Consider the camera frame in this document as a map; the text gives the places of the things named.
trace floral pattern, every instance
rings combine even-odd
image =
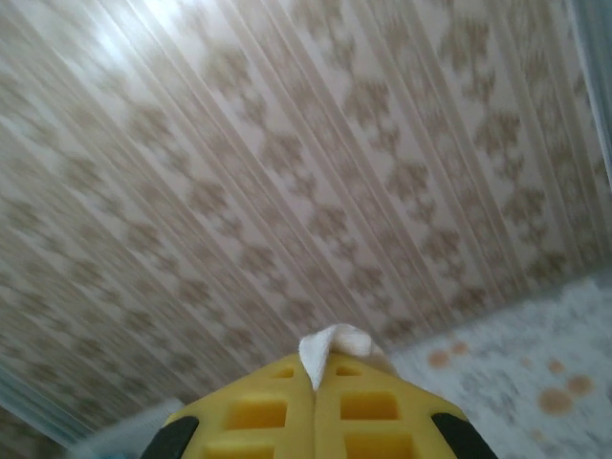
[[[0,18],[0,355],[91,429],[332,323],[388,349],[609,258],[560,2],[166,3]]]

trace rectangular hole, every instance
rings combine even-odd
[[[350,366],[341,365],[336,368],[336,374],[338,376],[360,376],[361,371],[351,368]]]
[[[284,400],[240,400],[229,409],[226,429],[284,427],[286,415]]]
[[[274,459],[274,447],[208,448],[204,459]]]
[[[398,404],[389,392],[347,392],[340,397],[343,420],[399,419]]]
[[[348,433],[346,459],[417,459],[412,438],[403,433]]]
[[[294,376],[294,369],[291,366],[283,368],[282,370],[274,373],[273,378],[292,378]]]

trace yellow plastic object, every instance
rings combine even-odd
[[[299,357],[267,365],[189,404],[200,424],[183,459],[313,459],[315,394]]]
[[[317,392],[315,457],[455,459],[431,420],[439,412],[467,420],[457,406],[416,385],[333,355]]]
[[[190,404],[167,424],[200,424],[183,459],[455,459],[431,420],[454,404],[355,359],[332,355],[317,394],[297,355]]]

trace wallpaper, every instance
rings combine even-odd
[[[59,459],[62,448],[0,407],[0,452],[5,459]]]
[[[559,1],[5,0],[0,43],[0,354],[92,428],[610,256]]]

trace orange spot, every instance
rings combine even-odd
[[[585,375],[577,375],[570,378],[565,386],[567,390],[577,396],[586,395],[593,390],[593,382]]]
[[[558,374],[565,371],[565,365],[557,359],[552,359],[548,362],[548,369],[551,370],[551,373]]]
[[[529,434],[537,442],[541,442],[542,440],[544,440],[544,434],[539,428],[533,429]]]
[[[448,366],[450,358],[445,351],[438,350],[429,354],[427,361],[429,362],[429,366],[432,368],[444,368],[445,366]]]
[[[459,342],[455,342],[452,347],[450,348],[450,351],[455,355],[455,356],[465,356],[470,349],[468,348],[468,345],[465,344],[463,341],[459,341]]]
[[[572,410],[574,402],[563,390],[549,387],[544,389],[537,399],[542,412],[551,416],[560,416]]]

